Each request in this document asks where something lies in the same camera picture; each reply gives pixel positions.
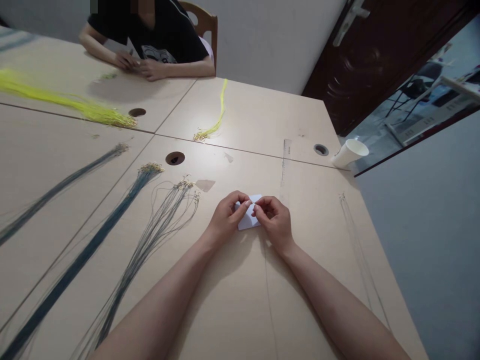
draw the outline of dark blue cord bundle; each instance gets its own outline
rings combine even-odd
[[[46,298],[41,302],[38,308],[35,310],[33,315],[28,319],[26,324],[15,336],[13,341],[10,343],[6,351],[0,357],[0,360],[13,360],[17,357],[19,352],[21,352],[26,346],[27,342],[31,338],[32,334],[35,332],[37,327],[40,325],[42,320],[48,314],[50,309],[55,305],[59,297],[63,294],[65,289],[77,276],[80,270],[85,266],[87,261],[93,256],[97,251],[99,246],[103,243],[109,232],[115,226],[115,224],[120,220],[122,215],[127,211],[131,203],[139,194],[140,190],[148,184],[157,174],[161,173],[163,169],[160,168],[157,164],[149,163],[144,165],[139,171],[135,183],[131,187],[128,195],[122,200],[122,202],[116,207],[116,209],[110,214],[107,220],[103,223],[101,228],[95,234],[95,236],[90,240],[87,246],[82,250],[82,252],[75,258],[73,263],[66,269],[65,273],[55,284],[53,289],[49,292]]]
[[[193,219],[200,199],[199,193],[191,194],[193,185],[193,182],[182,180],[169,190],[157,211],[154,212],[152,208],[148,225],[138,241],[120,281],[81,339],[71,359],[87,359],[100,346],[108,336],[120,303],[141,267],[156,250]],[[184,201],[186,206],[179,217],[175,219]],[[194,208],[191,215],[181,222],[192,204],[194,204]]]
[[[80,170],[74,172],[70,176],[63,179],[52,189],[50,189],[45,195],[38,199],[32,206],[30,206],[22,215],[20,215],[15,221],[7,225],[0,231],[0,246],[8,241],[15,233],[20,230],[41,208],[43,208],[50,200],[52,200],[56,195],[61,191],[66,189],[68,186],[73,184],[75,181],[79,180],[83,176],[93,172],[100,166],[104,165],[111,159],[119,156],[123,152],[128,150],[128,145],[120,143],[115,146],[112,150],[107,152],[102,157],[99,157],[94,162],[89,163],[87,166],[82,167]]]

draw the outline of table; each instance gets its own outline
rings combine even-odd
[[[192,140],[199,128],[211,128],[220,116],[223,83],[221,78],[197,80],[156,133]],[[284,139],[289,139],[291,159],[333,167],[330,158],[340,142],[323,101],[229,80],[224,105],[221,127],[207,144],[282,158]],[[329,154],[315,152],[317,144]]]
[[[164,79],[148,82],[87,54],[83,46],[49,37],[0,51],[0,68],[26,75],[29,84],[61,93],[93,99],[123,114],[145,109],[138,117],[138,128],[154,133],[187,93],[196,79]],[[100,79],[115,73],[116,78]],[[0,103],[81,118],[75,110],[42,101],[24,99],[0,92]]]
[[[92,78],[88,68],[84,72]],[[11,189],[11,194],[1,192],[0,199],[5,199],[0,201],[2,212],[17,210],[38,198],[52,183],[117,142],[131,145],[127,153],[52,201],[0,247],[0,286],[6,293],[2,292],[0,324],[19,306],[7,334],[2,334],[4,344],[125,196],[140,166],[156,161],[163,164],[165,172],[140,192],[54,305],[35,335],[32,358],[70,358],[115,287],[149,221],[152,191],[162,182],[162,187],[168,188],[190,174],[192,181],[214,184],[202,191],[191,222],[141,268],[120,304],[114,325],[197,240],[218,202],[238,189],[249,195],[284,197],[298,244],[369,306],[413,359],[427,359],[351,172],[332,168],[323,160],[326,158],[318,160],[320,156],[307,151],[316,141],[332,153],[335,146],[340,147],[323,103],[230,81],[219,135],[207,143],[194,142],[188,135],[193,137],[196,132],[189,114],[198,112],[205,124],[216,121],[222,82],[198,80],[157,134],[0,105],[6,115],[0,120],[4,129],[0,184]],[[160,108],[161,104],[152,102],[146,110],[155,114]],[[283,171],[284,139],[292,140],[287,174]],[[166,164],[166,157],[173,152],[183,153],[185,160]],[[25,160],[38,173],[40,169],[49,172],[33,181],[31,168],[18,167]],[[159,201],[164,194],[161,190]],[[43,276],[63,249],[58,263]],[[336,359],[337,353],[293,275],[269,247],[263,229],[256,227],[238,232],[212,259],[170,357]]]

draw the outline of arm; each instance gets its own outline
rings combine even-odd
[[[148,81],[165,78],[202,78],[215,76],[215,66],[210,56],[188,63],[163,63],[151,59],[140,61],[140,72]]]
[[[242,204],[234,212],[237,201]],[[220,201],[198,241],[113,329],[91,360],[164,359],[207,263],[251,204],[239,191]]]
[[[377,317],[295,244],[288,208],[277,198],[264,196],[256,202],[253,214],[305,290],[328,335],[348,360],[410,359]]]
[[[78,38],[85,50],[100,60],[123,70],[130,70],[138,66],[137,61],[128,52],[119,51],[114,53],[107,49],[104,44],[108,38],[96,31],[89,23],[84,26]]]

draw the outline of person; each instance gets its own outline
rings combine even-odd
[[[120,69],[137,70],[148,81],[215,75],[209,52],[177,0],[140,0],[136,13],[130,13],[134,3],[99,2],[98,13],[90,14],[79,35],[89,54]],[[139,62],[127,51],[115,53],[104,46],[107,39],[127,45],[128,38]]]
[[[241,205],[234,211],[236,202]],[[251,204],[240,191],[221,200],[198,241],[120,321],[91,359],[165,359],[210,258],[234,234]],[[273,196],[264,196],[256,202],[253,215],[346,359],[410,359],[377,317],[295,243],[287,207]]]

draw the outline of ruler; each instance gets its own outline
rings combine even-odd
[[[292,161],[292,140],[283,140],[283,161],[281,163],[280,201],[289,206],[290,162]]]

